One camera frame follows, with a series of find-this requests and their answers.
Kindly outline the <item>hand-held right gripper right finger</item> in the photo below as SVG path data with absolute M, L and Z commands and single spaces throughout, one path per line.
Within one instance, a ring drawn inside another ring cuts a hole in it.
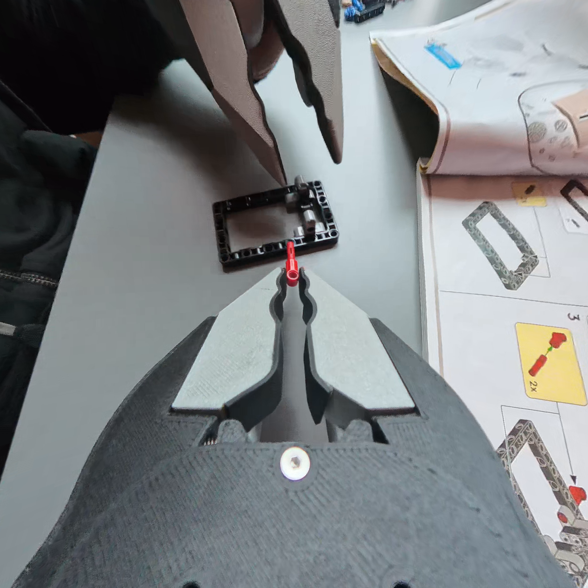
M 368 314 L 301 269 L 306 399 L 313 421 L 348 425 L 407 415 L 416 405 Z

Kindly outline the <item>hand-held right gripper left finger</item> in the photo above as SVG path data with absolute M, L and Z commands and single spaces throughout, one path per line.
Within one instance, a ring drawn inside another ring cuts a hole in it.
M 274 269 L 214 318 L 171 403 L 178 413 L 256 428 L 282 396 L 283 268 Z

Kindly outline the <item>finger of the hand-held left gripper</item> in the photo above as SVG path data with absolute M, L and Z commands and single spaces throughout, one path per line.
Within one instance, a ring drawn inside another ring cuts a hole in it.
M 251 78 L 246 41 L 231 1 L 180 1 L 212 96 L 235 132 L 279 184 L 286 184 L 281 155 Z
M 341 32 L 327 1 L 275 1 L 278 34 L 292 60 L 303 102 L 314 109 L 335 164 L 343 158 Z

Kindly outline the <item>pile of lego pieces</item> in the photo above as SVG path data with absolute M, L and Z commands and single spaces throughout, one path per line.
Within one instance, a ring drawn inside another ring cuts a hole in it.
M 345 22 L 360 24 L 384 13 L 387 7 L 395 8 L 406 1 L 341 1 Z

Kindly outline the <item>black rectangular lego frame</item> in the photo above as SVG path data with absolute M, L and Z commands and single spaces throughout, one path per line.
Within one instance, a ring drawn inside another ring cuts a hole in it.
M 296 254 L 337 245 L 340 231 L 324 184 L 320 180 L 306 182 L 313 183 L 316 193 L 313 210 L 325 225 L 325 231 L 314 240 L 293 236 L 293 230 L 302 224 L 302 213 L 288 213 L 284 197 L 294 183 L 212 203 L 217 255 L 223 268 L 240 268 L 272 258 L 284 259 L 288 240 L 295 242 Z

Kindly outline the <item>lego instruction booklet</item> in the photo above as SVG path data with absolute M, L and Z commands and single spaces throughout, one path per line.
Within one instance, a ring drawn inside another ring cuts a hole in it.
M 423 350 L 587 587 L 587 1 L 371 33 L 436 115 L 418 162 Z

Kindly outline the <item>person's left forearm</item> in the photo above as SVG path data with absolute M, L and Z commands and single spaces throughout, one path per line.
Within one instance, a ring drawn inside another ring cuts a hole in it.
M 104 129 L 180 58 L 146 1 L 1 1 L 1 87 L 44 129 Z

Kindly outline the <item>person's black jacket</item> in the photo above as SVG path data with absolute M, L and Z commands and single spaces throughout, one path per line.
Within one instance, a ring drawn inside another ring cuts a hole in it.
M 1 83 L 1 473 L 97 153 Z

